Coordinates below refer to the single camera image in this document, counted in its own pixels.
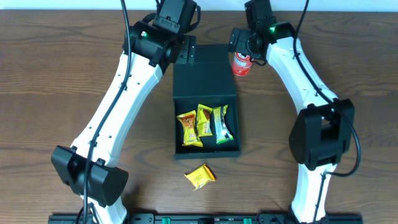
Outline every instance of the can lid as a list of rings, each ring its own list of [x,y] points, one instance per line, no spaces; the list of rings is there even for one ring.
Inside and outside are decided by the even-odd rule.
[[[235,52],[235,56],[242,62],[250,62],[250,56]]]

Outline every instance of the yellow snack wrapper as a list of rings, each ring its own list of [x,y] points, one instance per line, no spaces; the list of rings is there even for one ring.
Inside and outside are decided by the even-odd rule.
[[[212,136],[210,129],[210,114],[213,111],[208,106],[198,105],[197,130],[198,136]]]
[[[231,133],[229,133],[225,125],[224,116],[226,114],[227,108],[228,105],[213,108],[217,144],[232,141],[234,139],[234,137],[231,135]]]
[[[191,181],[191,183],[195,187],[195,190],[193,191],[198,190],[210,181],[216,182],[213,173],[206,164],[197,168],[192,173],[186,174],[185,176],[188,178],[188,180]]]
[[[184,143],[182,146],[199,146],[203,147],[203,143],[195,132],[195,116],[197,112],[195,110],[180,114],[177,119],[181,122],[184,128]]]

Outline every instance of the wood grain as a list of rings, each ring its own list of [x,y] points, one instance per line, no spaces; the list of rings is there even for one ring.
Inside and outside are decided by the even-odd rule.
[[[134,23],[147,11],[131,11]],[[276,12],[297,25],[299,12]],[[356,107],[363,160],[356,175],[332,178],[329,212],[360,212],[365,223],[397,223],[398,20],[396,13],[309,12],[300,33],[308,59]],[[243,12],[203,12],[199,44],[226,43],[246,27]],[[1,11],[0,223],[46,223],[82,201],[50,155],[69,146],[113,79],[123,43],[120,11]],[[124,204],[159,213],[285,210],[297,181],[287,137],[295,109],[270,67],[235,77],[244,152],[237,159],[174,161],[172,66],[147,97],[123,146]],[[351,168],[352,147],[338,171]],[[183,176],[206,162],[218,177],[196,192]]]

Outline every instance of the black container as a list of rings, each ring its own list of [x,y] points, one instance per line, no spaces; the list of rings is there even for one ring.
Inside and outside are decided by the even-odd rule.
[[[174,65],[173,101],[175,114],[175,159],[238,157],[241,137],[238,122],[236,87],[233,80],[227,45],[197,45],[193,65]],[[213,136],[201,137],[203,147],[182,146],[183,127],[176,116],[197,111],[198,104],[215,108],[228,105],[225,123],[234,140],[216,143],[214,116],[211,114]]]

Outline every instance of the red can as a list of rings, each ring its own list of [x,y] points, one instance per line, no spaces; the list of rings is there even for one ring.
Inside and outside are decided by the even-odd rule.
[[[241,53],[236,53],[232,63],[232,72],[235,75],[245,76],[250,72],[251,65],[250,56],[243,56]]]

